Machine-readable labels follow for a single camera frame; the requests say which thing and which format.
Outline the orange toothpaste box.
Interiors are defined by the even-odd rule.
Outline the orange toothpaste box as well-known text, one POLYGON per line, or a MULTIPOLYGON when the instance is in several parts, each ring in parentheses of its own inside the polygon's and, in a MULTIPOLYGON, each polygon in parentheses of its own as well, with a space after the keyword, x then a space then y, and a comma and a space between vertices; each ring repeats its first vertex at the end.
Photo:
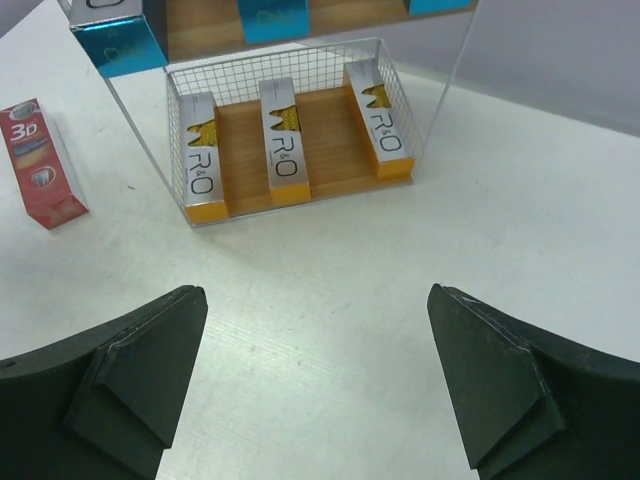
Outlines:
POLYGON ((379 180, 408 177, 415 158, 375 59, 344 64, 343 84, 365 138, 369 163, 379 180))
POLYGON ((291 78, 258 84, 269 191, 275 206, 309 202, 311 187, 291 78))
POLYGON ((183 206, 193 225, 226 219, 229 215, 222 182, 217 105, 211 92, 179 100, 183 206))

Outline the silver blue toothpaste box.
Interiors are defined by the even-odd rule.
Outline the silver blue toothpaste box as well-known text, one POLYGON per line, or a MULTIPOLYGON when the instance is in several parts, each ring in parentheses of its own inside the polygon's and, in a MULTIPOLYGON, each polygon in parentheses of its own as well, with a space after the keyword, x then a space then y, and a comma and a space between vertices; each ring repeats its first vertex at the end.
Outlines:
POLYGON ((249 44, 290 40, 310 33, 307 0, 239 0, 237 6, 249 44))

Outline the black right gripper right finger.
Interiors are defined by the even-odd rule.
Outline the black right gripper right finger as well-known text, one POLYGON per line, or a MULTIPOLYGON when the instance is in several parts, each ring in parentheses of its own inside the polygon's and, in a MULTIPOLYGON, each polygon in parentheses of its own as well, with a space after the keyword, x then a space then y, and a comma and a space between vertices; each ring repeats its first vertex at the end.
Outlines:
POLYGON ((427 311, 470 468, 482 479, 636 479, 639 365, 449 286, 427 311))

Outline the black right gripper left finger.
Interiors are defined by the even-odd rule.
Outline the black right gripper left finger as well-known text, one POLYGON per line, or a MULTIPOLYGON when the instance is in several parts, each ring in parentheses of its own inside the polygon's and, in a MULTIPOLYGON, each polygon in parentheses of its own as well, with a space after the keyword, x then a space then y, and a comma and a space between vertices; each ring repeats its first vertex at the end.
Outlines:
POLYGON ((208 313, 180 286, 1 362, 4 479, 153 479, 171 448, 208 313))

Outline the red toothpaste box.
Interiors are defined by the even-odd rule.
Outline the red toothpaste box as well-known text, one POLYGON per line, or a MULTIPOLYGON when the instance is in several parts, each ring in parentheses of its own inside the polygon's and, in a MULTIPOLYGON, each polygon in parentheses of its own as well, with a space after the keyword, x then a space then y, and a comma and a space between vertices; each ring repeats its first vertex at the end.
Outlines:
POLYGON ((89 212, 57 125, 37 99, 3 109, 1 132, 33 220, 51 230, 89 212))

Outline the teal toothpaste box with label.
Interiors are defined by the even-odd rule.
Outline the teal toothpaste box with label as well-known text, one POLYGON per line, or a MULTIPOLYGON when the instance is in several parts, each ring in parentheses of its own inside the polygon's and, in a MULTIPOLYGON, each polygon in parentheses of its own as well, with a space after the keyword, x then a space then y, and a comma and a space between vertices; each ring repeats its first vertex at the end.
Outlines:
POLYGON ((165 0, 77 0, 69 28, 104 78, 168 64, 165 0))

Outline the light blue toothpaste box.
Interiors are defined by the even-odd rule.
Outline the light blue toothpaste box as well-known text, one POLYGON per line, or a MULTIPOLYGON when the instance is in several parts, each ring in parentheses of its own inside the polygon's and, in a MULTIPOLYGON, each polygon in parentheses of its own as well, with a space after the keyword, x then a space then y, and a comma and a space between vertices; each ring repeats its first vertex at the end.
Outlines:
POLYGON ((404 0, 410 16, 435 15, 472 8, 474 0, 404 0))

